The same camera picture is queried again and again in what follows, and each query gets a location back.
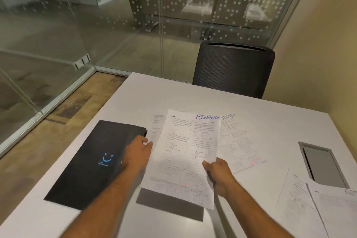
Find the person's left hand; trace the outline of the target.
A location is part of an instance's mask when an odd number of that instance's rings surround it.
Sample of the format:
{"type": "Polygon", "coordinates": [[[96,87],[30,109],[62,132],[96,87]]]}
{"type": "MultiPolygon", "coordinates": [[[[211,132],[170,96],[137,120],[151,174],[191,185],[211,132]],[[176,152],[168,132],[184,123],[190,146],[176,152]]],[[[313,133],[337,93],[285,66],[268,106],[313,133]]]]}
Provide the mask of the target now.
{"type": "Polygon", "coordinates": [[[139,174],[148,164],[151,153],[142,151],[142,144],[150,142],[144,136],[136,136],[126,147],[123,157],[123,169],[132,173],[139,174]]]}

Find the person's right hand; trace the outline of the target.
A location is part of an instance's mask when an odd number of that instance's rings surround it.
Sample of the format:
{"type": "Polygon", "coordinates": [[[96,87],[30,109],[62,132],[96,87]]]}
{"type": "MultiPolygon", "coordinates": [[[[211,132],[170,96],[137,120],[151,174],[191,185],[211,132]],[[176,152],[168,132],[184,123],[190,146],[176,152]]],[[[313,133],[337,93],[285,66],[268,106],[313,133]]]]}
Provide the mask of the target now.
{"type": "Polygon", "coordinates": [[[225,160],[217,157],[215,162],[217,162],[217,173],[211,174],[206,172],[217,194],[226,198],[229,194],[230,187],[237,182],[225,160]]]}

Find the printed white paper sheet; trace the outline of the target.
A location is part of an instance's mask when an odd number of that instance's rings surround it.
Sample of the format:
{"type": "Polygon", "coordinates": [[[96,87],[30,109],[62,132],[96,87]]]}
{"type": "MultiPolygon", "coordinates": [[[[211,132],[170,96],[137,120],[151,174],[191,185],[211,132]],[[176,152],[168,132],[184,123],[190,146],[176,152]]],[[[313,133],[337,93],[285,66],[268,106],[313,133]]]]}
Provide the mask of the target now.
{"type": "Polygon", "coordinates": [[[213,210],[213,184],[202,162],[216,161],[221,125],[189,124],[177,112],[167,112],[140,187],[213,210]]]}
{"type": "Polygon", "coordinates": [[[276,203],[276,215],[294,238],[329,238],[307,182],[290,168],[276,203]]]}
{"type": "Polygon", "coordinates": [[[167,112],[166,113],[152,113],[149,119],[149,128],[147,138],[153,142],[155,145],[159,139],[160,133],[163,129],[165,120],[166,120],[167,112]]]}

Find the person's right forearm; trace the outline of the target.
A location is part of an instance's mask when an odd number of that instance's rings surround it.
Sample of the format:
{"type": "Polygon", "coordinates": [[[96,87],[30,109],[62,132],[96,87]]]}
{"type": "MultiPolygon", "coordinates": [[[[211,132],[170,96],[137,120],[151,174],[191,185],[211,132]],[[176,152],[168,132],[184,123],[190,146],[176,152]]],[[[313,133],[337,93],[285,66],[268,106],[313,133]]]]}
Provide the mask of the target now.
{"type": "Polygon", "coordinates": [[[294,238],[271,218],[234,179],[216,182],[220,196],[226,199],[247,238],[294,238]]]}

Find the person's left forearm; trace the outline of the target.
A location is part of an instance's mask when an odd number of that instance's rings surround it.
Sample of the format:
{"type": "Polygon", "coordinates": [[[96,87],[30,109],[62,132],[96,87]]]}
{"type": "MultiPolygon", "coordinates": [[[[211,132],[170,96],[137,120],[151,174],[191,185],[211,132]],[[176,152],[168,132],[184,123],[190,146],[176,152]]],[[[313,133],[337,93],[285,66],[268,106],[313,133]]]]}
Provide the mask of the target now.
{"type": "Polygon", "coordinates": [[[139,173],[148,159],[129,160],[115,180],[84,209],[60,238],[114,238],[120,217],[139,173]]]}

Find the paper sheet with pink marks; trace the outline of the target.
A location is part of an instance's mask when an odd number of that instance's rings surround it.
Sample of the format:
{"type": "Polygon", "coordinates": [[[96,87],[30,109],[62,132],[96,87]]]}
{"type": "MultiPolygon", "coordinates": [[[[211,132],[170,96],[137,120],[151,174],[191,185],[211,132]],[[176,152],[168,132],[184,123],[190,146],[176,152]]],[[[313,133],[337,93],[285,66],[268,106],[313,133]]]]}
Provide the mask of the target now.
{"type": "Polygon", "coordinates": [[[267,158],[261,155],[248,131],[239,125],[233,113],[221,116],[217,157],[228,163],[232,174],[267,162],[267,158]]]}

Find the paper sheet with blue handwriting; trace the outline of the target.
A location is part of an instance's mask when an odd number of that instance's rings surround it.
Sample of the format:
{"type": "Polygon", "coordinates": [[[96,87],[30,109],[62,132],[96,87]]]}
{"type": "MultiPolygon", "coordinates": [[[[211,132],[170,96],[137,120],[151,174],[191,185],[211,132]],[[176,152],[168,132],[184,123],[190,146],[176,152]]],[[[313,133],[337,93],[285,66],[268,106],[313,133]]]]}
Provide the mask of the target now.
{"type": "Polygon", "coordinates": [[[191,113],[191,112],[182,112],[178,111],[175,116],[192,124],[194,122],[204,122],[204,123],[214,123],[214,124],[221,124],[221,116],[220,115],[213,115],[213,114],[201,114],[201,113],[191,113]]]}

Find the black folder with blue smiley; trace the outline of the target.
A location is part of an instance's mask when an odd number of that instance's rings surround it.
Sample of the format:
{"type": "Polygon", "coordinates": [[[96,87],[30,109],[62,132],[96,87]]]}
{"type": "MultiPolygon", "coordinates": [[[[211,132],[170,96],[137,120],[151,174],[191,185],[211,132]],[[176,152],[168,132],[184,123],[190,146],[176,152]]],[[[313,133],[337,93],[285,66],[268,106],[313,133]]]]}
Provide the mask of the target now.
{"type": "Polygon", "coordinates": [[[85,209],[123,170],[125,148],[147,129],[99,120],[44,200],[85,209]]]}

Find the black mesh office chair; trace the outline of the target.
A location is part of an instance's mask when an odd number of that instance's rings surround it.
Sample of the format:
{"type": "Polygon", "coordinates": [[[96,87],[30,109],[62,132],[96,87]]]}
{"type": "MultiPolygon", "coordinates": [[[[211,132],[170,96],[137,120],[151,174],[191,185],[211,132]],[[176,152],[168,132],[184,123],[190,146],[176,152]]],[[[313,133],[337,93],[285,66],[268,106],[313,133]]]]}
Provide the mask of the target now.
{"type": "Polygon", "coordinates": [[[192,84],[262,99],[274,60],[267,47],[204,41],[192,84]]]}

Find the metal glass door hinge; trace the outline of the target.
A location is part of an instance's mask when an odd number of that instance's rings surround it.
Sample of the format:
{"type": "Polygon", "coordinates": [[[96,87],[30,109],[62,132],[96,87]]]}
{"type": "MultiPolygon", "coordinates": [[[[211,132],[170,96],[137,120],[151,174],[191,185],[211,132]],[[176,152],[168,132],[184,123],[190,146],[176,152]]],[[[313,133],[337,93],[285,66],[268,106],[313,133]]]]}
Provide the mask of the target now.
{"type": "Polygon", "coordinates": [[[75,61],[73,63],[73,67],[75,70],[80,70],[84,66],[87,66],[89,63],[91,63],[91,58],[90,55],[87,53],[83,57],[81,57],[79,60],[75,61]]]}

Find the paper sheet with pencil heading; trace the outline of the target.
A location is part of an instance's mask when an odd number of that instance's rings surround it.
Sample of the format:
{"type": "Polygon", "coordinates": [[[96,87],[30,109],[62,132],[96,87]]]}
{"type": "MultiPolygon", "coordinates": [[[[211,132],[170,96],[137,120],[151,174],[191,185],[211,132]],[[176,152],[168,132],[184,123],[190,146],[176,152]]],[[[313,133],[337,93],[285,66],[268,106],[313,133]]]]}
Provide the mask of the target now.
{"type": "Polygon", "coordinates": [[[307,184],[328,238],[357,238],[357,191],[307,184]]]}

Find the white desk behind glass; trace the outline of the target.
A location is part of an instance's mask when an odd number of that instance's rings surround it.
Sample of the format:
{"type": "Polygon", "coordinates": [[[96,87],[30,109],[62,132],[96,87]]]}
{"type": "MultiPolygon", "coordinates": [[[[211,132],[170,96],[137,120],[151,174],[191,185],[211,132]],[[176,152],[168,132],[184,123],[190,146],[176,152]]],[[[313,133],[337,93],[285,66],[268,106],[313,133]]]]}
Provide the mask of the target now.
{"type": "Polygon", "coordinates": [[[269,18],[265,11],[255,3],[249,3],[244,12],[244,18],[251,21],[261,21],[261,22],[271,22],[272,19],[269,18]]]}
{"type": "Polygon", "coordinates": [[[187,0],[181,12],[192,13],[198,15],[212,15],[215,1],[200,1],[200,0],[187,0]]]}

